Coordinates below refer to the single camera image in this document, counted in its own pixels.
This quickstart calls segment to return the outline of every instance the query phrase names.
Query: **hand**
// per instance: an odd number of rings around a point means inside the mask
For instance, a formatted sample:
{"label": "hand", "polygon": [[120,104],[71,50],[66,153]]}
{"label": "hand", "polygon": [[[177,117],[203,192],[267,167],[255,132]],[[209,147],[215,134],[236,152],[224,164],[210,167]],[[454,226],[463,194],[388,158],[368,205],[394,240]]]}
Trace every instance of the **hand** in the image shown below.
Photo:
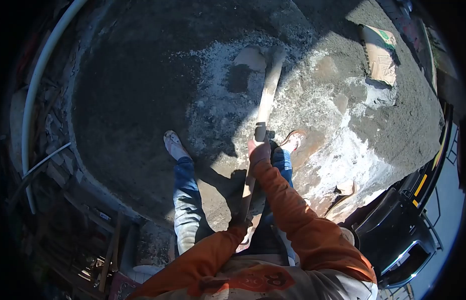
{"label": "hand", "polygon": [[262,144],[256,145],[253,140],[248,141],[248,156],[250,158],[250,167],[253,168],[259,161],[268,159],[271,156],[271,146],[269,145],[268,136]]}
{"label": "hand", "polygon": [[230,227],[241,228],[241,230],[245,232],[245,235],[246,235],[246,231],[248,231],[248,227],[251,227],[251,226],[253,226],[253,223],[251,222],[250,219],[247,218],[246,220],[243,221],[239,218],[238,214],[235,214],[234,216],[232,216],[230,222],[228,223],[228,228]]}

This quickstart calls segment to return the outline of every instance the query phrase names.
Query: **white sneaker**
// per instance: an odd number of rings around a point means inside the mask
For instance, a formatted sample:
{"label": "white sneaker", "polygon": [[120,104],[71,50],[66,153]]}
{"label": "white sneaker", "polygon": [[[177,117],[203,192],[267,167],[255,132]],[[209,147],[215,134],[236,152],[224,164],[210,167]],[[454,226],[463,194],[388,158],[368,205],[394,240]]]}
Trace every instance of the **white sneaker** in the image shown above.
{"label": "white sneaker", "polygon": [[174,159],[179,160],[183,157],[191,158],[191,156],[181,144],[180,138],[173,130],[168,130],[165,132],[163,141],[165,141],[166,150]]}

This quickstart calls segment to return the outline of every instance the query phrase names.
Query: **orange sleeve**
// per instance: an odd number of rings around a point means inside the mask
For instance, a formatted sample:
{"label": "orange sleeve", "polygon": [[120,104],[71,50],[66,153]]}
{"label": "orange sleeve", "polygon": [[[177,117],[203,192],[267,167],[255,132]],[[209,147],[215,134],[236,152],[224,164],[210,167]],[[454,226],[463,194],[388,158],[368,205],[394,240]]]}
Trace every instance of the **orange sleeve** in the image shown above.
{"label": "orange sleeve", "polygon": [[333,269],[355,279],[377,283],[370,262],[343,236],[340,227],[320,218],[291,188],[269,160],[254,166],[275,221],[300,257],[303,270]]}
{"label": "orange sleeve", "polygon": [[200,278],[215,276],[230,259],[246,235],[246,229],[229,227],[196,243],[191,249],[153,275],[141,287],[131,293],[135,297],[156,297],[163,293],[183,289]]}

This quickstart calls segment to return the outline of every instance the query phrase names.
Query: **ground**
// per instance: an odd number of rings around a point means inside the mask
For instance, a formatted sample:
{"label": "ground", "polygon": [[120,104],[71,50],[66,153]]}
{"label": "ground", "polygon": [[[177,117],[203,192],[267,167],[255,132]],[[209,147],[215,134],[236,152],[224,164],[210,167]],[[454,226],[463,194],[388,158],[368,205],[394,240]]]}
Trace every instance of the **ground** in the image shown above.
{"label": "ground", "polygon": [[[365,81],[358,24],[395,35],[393,88]],[[359,183],[361,206],[437,152],[438,101],[374,1],[115,1],[98,28],[74,86],[77,155],[86,174],[148,219],[174,214],[175,161],[162,139],[170,129],[194,158],[212,228],[237,209],[264,81],[231,68],[248,44],[287,50],[269,129],[277,143],[307,130],[293,183],[320,213],[340,181]],[[254,200],[259,213],[264,198]]]}

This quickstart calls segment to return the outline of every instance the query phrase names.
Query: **white pipe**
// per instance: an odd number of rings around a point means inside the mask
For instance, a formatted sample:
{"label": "white pipe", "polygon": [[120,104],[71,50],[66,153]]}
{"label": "white pipe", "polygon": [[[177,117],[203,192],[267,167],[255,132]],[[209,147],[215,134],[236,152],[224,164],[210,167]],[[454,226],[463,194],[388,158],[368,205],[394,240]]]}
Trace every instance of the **white pipe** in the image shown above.
{"label": "white pipe", "polygon": [[[36,99],[36,93],[38,92],[39,83],[44,73],[44,68],[49,61],[49,57],[54,50],[59,38],[63,34],[66,27],[68,27],[71,20],[83,7],[87,0],[75,0],[68,9],[64,12],[64,15],[59,19],[59,22],[54,27],[53,32],[49,36],[46,44],[44,45],[43,51],[38,58],[36,67],[32,74],[31,83],[29,84],[28,95],[26,96],[26,104],[24,106],[23,124],[22,124],[22,136],[21,136],[21,159],[23,174],[29,171],[29,131],[31,128],[31,115],[32,108],[34,106],[34,100]],[[31,213],[36,214],[36,207],[32,197],[31,186],[26,187],[26,194],[28,195],[29,207]]]}
{"label": "white pipe", "polygon": [[31,170],[29,170],[26,174],[23,175],[23,179],[25,179],[29,174],[31,174],[31,172],[33,172],[34,170],[36,170],[37,168],[39,168],[42,164],[44,164],[48,159],[52,158],[53,156],[55,156],[56,154],[58,154],[61,150],[63,150],[64,148],[68,147],[69,145],[71,145],[71,142],[68,142],[66,145],[62,146],[61,148],[57,149],[55,152],[49,154],[48,156],[46,156],[45,159],[43,159],[42,161],[40,161],[39,163],[37,163],[37,165],[33,166],[31,168]]}

